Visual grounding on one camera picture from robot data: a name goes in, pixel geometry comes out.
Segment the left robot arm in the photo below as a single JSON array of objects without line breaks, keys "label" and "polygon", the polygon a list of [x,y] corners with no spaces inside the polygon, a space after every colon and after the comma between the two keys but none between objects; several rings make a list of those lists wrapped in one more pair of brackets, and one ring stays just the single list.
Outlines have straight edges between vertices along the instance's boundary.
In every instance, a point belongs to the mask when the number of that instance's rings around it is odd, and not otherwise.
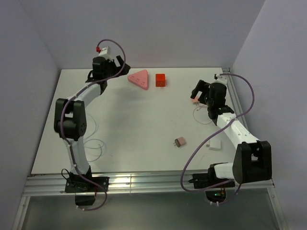
[{"label": "left robot arm", "polygon": [[119,66],[106,56],[93,58],[93,69],[89,72],[84,86],[69,98],[59,98],[55,103],[54,131],[64,141],[71,162],[70,179],[76,180],[76,186],[89,191],[94,185],[83,137],[87,129],[86,107],[107,87],[107,81],[127,75],[130,66],[126,58],[116,56]]}]

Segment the white charger plug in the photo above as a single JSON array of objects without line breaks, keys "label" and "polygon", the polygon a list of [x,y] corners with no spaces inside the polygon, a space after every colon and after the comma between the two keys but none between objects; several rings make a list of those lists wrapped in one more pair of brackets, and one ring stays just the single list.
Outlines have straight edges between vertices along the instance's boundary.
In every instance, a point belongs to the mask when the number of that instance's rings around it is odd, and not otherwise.
[{"label": "white charger plug", "polygon": [[209,140],[208,143],[206,144],[206,147],[210,150],[220,150],[221,149],[221,141],[218,140]]}]

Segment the red cube socket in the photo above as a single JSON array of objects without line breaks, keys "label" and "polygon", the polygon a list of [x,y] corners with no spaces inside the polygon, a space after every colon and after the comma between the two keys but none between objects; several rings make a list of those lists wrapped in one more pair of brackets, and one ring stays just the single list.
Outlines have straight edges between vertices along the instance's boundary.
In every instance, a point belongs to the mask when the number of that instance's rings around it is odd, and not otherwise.
[{"label": "red cube socket", "polygon": [[156,73],[155,75],[155,86],[156,87],[165,87],[166,78],[164,73]]}]

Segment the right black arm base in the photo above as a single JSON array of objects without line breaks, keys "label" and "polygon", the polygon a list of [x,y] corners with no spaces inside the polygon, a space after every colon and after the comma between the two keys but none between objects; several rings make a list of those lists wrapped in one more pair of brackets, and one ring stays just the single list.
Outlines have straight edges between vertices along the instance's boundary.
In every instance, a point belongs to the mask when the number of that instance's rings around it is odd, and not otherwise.
[{"label": "right black arm base", "polygon": [[[189,183],[193,184],[194,189],[205,188],[214,184],[226,182],[227,179],[219,179],[215,178],[213,175],[209,175],[208,173],[195,173],[192,175],[192,179],[189,180]],[[209,201],[212,202],[223,202],[226,199],[226,188],[235,187],[235,182],[230,181],[226,184],[219,185],[215,188],[219,188],[219,190],[214,191],[206,191],[206,197]]]}]

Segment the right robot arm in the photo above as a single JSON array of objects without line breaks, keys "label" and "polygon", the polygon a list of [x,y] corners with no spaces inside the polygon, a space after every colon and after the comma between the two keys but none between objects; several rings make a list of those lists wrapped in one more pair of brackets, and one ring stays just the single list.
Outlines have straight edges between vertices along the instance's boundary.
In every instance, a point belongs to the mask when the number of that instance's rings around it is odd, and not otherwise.
[{"label": "right robot arm", "polygon": [[253,136],[238,120],[235,112],[225,103],[227,86],[221,81],[207,83],[200,80],[192,90],[194,99],[207,106],[208,116],[222,129],[236,149],[232,163],[210,165],[207,177],[211,186],[234,180],[239,184],[267,181],[272,178],[272,149],[267,141]]}]

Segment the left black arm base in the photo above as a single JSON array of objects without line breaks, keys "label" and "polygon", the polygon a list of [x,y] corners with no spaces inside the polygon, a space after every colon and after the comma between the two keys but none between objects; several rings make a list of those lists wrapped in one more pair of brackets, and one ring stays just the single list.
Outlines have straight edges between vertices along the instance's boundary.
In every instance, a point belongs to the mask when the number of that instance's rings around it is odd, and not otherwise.
[{"label": "left black arm base", "polygon": [[96,200],[98,192],[106,193],[108,191],[109,177],[93,177],[91,168],[89,168],[86,174],[83,174],[83,177],[93,183],[84,180],[77,174],[69,172],[67,169],[61,170],[61,176],[66,180],[64,193],[74,193],[75,204],[79,207],[92,206]]}]

